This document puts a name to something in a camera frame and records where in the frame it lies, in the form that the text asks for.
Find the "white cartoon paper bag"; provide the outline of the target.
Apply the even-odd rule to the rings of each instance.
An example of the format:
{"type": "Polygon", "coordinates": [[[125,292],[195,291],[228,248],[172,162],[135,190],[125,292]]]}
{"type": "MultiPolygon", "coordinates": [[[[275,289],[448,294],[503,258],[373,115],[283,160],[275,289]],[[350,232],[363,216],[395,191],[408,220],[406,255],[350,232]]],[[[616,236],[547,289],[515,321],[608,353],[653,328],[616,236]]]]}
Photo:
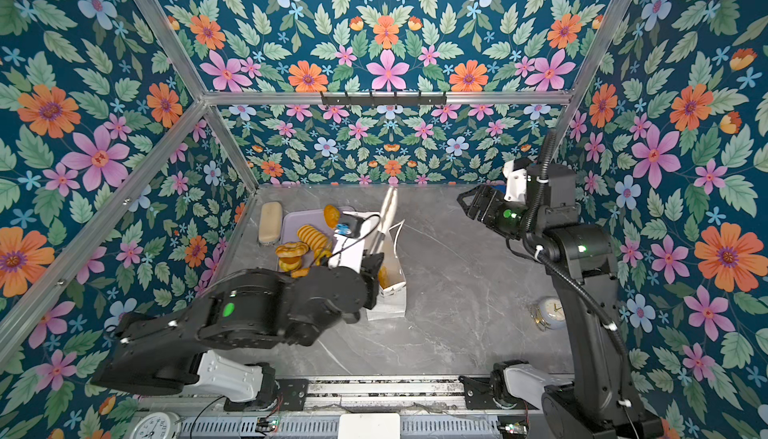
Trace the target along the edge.
{"type": "MultiPolygon", "coordinates": [[[[373,229],[377,223],[377,218],[372,212],[344,211],[342,213],[343,219],[352,219],[353,217],[364,221],[361,225],[360,233],[358,237],[334,233],[334,239],[336,240],[334,253],[342,249],[344,249],[344,252],[334,257],[331,263],[334,266],[344,266],[359,272],[363,255],[369,251],[375,235],[371,234],[364,242],[357,243],[355,246],[353,246],[353,243],[373,229]]],[[[373,309],[365,309],[367,322],[405,317],[407,281],[397,254],[397,241],[403,225],[403,221],[392,225],[384,236],[382,244],[383,264],[377,279],[377,302],[373,309]]]]}

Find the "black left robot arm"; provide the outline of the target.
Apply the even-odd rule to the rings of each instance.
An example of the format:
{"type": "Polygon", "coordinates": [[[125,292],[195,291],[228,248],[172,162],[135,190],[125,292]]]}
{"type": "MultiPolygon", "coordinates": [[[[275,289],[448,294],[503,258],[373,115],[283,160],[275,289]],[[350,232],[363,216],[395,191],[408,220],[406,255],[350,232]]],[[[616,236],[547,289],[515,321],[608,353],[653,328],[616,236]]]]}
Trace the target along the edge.
{"type": "Polygon", "coordinates": [[[159,317],[129,313],[93,385],[141,396],[219,394],[232,402],[271,399],[276,381],[266,365],[221,357],[224,350],[309,347],[337,323],[354,324],[381,294],[379,271],[398,191],[387,190],[375,224],[303,277],[256,268],[225,277],[186,308],[159,317]]]}

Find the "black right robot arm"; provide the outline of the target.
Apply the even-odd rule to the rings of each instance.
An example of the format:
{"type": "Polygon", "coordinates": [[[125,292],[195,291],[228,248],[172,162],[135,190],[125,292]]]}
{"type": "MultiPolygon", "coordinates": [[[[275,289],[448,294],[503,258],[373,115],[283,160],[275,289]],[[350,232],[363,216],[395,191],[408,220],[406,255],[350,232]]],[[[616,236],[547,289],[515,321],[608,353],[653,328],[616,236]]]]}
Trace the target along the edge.
{"type": "Polygon", "coordinates": [[[536,160],[506,163],[504,187],[458,196],[464,214],[505,242],[518,241],[551,277],[562,307],[574,376],[563,382],[525,361],[497,363],[490,394],[542,412],[556,438],[660,438],[661,418],[645,408],[618,324],[618,260],[611,235],[580,220],[576,174],[553,157],[549,132],[536,160]]]}

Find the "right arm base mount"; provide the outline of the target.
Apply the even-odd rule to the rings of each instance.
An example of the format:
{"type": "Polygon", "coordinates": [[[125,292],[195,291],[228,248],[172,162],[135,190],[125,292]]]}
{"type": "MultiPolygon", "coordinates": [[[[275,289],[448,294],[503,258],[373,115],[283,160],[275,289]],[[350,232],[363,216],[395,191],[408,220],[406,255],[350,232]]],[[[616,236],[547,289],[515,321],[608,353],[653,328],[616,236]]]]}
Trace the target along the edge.
{"type": "Polygon", "coordinates": [[[512,360],[495,363],[487,376],[459,375],[458,381],[469,410],[536,410],[551,377],[528,362],[512,360]]]}

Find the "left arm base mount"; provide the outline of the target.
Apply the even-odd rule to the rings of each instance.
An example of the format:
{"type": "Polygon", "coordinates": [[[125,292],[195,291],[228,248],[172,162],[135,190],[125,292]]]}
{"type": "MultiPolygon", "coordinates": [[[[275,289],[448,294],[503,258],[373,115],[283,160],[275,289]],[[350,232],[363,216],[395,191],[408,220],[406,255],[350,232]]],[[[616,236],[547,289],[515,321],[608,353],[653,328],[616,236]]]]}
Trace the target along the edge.
{"type": "Polygon", "coordinates": [[[260,373],[260,385],[256,388],[253,399],[245,402],[232,402],[227,399],[224,410],[227,412],[296,412],[302,411],[308,397],[308,379],[279,379],[276,371],[268,363],[256,363],[253,367],[260,373]]]}

